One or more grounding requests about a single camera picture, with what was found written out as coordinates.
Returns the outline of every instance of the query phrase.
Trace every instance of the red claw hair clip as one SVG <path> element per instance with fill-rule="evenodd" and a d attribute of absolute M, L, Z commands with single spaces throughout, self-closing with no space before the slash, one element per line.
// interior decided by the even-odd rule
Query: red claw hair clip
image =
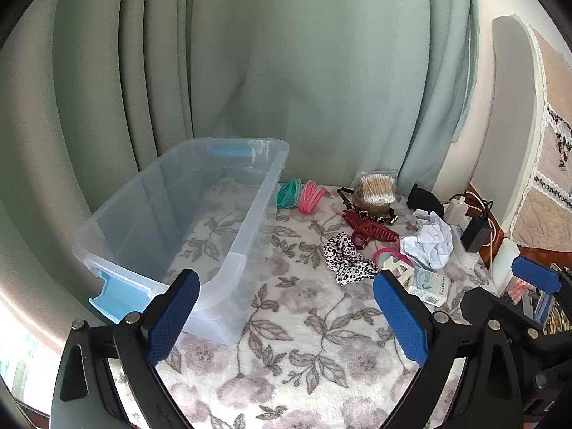
<path fill-rule="evenodd" d="M 358 250 L 363 250 L 371 239 L 380 242 L 396 242 L 399 239 L 399 235 L 391 229 L 378 222 L 363 219 L 353 211 L 343 210 L 341 217 L 354 230 L 351 240 Z"/>

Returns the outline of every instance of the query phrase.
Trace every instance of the pink hair ties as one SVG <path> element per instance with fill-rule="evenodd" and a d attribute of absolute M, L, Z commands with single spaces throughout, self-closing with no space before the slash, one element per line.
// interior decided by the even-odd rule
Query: pink hair ties
<path fill-rule="evenodd" d="M 298 209 L 309 215 L 314 211 L 314 208 L 325 193 L 326 190 L 321 185 L 316 185 L 314 181 L 306 182 L 306 185 L 304 185 L 304 189 L 300 195 L 300 199 L 298 200 Z"/>

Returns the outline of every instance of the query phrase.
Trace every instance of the blue rubber grip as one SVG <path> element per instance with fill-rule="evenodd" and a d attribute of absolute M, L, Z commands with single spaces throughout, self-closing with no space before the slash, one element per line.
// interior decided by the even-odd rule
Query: blue rubber grip
<path fill-rule="evenodd" d="M 192 271 L 149 331 L 147 360 L 151 366 L 155 367 L 159 361 L 169 356 L 185 321 L 197 302 L 200 287 L 198 275 Z"/>
<path fill-rule="evenodd" d="M 253 147 L 249 143 L 225 143 L 211 145 L 208 153 L 215 156 L 231 158 L 252 158 Z"/>
<path fill-rule="evenodd" d="M 135 289 L 101 269 L 97 270 L 97 275 L 104 280 L 104 286 L 101 293 L 90 298 L 89 302 L 116 324 L 119 324 L 127 313 L 141 313 L 149 305 L 151 300 L 146 292 Z"/>
<path fill-rule="evenodd" d="M 517 278 L 531 283 L 547 294 L 556 294 L 562 288 L 558 274 L 522 256 L 514 258 L 512 269 Z"/>
<path fill-rule="evenodd" d="M 422 367 L 429 356 L 425 331 L 383 274 L 374 278 L 374 299 L 399 340 L 405 356 Z"/>

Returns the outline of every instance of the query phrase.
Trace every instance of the floral blanket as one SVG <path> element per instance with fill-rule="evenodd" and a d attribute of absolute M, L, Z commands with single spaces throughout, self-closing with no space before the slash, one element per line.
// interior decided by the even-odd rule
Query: floral blanket
<path fill-rule="evenodd" d="M 401 398 L 417 364 L 409 361 L 373 299 L 372 281 L 339 286 L 321 247 L 339 231 L 344 205 L 333 188 L 315 212 L 281 210 L 267 269 L 252 299 L 242 338 L 233 346 L 181 334 L 157 372 L 198 429 L 377 429 Z M 405 198 L 392 227 L 415 232 Z M 371 257 L 382 247 L 370 242 Z M 444 268 L 452 280 L 441 310 L 462 322 L 460 301 L 475 286 L 493 290 L 479 262 L 470 272 L 454 255 Z M 430 427 L 441 423 L 453 397 L 457 360 Z M 116 384 L 132 422 L 146 427 L 122 374 Z"/>

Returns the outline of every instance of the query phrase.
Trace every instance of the crumpled tissue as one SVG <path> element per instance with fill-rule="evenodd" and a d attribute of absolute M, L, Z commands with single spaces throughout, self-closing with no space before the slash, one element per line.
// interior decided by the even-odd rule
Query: crumpled tissue
<path fill-rule="evenodd" d="M 418 231 L 400 239 L 401 252 L 428 268 L 441 269 L 453 251 L 451 227 L 434 211 L 428 214 L 424 210 L 416 210 L 413 216 L 417 218 Z"/>

